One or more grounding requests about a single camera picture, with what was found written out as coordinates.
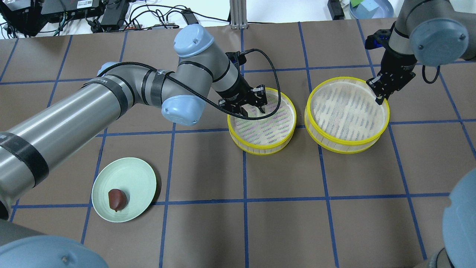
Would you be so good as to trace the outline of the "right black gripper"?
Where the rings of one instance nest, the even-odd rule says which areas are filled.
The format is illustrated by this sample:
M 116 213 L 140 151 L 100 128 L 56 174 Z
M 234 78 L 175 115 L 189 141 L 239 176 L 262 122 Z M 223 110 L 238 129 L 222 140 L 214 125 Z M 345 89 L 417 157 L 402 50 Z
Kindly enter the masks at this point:
M 403 89 L 413 78 L 416 65 L 414 55 L 385 52 L 377 76 L 367 80 L 367 85 L 376 96 L 376 103 L 382 105 L 395 91 Z

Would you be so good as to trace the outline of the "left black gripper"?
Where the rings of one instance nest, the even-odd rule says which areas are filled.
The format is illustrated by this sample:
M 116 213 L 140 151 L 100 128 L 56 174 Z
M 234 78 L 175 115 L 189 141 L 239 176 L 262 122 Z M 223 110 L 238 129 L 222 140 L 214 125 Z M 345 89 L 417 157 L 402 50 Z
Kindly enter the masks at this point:
M 220 108 L 234 114 L 241 114 L 245 119 L 248 118 L 248 112 L 244 105 L 253 105 L 262 114 L 266 113 L 264 107 L 268 102 L 265 85 L 252 88 L 245 80 L 237 80 L 231 88 L 218 94 L 221 97 Z

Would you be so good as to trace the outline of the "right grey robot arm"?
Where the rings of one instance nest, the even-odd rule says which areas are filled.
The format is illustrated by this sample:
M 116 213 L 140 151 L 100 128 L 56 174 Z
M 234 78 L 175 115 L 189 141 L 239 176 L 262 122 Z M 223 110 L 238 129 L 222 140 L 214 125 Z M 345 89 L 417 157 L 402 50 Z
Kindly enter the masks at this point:
M 405 0 L 390 29 L 367 36 L 367 50 L 383 47 L 381 69 L 367 85 L 381 105 L 414 77 L 417 63 L 440 68 L 457 59 L 475 61 L 475 14 L 457 12 L 449 0 Z M 451 191 L 442 219 L 444 248 L 420 268 L 475 267 L 475 170 Z

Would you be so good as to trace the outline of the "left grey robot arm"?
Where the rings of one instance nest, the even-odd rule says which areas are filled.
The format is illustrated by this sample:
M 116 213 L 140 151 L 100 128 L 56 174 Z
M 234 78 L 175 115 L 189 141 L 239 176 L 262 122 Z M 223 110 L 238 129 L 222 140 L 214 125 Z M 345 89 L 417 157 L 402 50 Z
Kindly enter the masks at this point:
M 1 132 L 1 267 L 107 267 L 77 241 L 8 219 L 16 200 L 134 105 L 160 108 L 165 119 L 186 126 L 199 121 L 206 103 L 245 120 L 244 105 L 251 105 L 267 117 L 265 87 L 249 86 L 240 74 L 245 52 L 225 53 L 199 24 L 181 29 L 173 47 L 180 58 L 176 71 L 106 63 L 73 95 Z

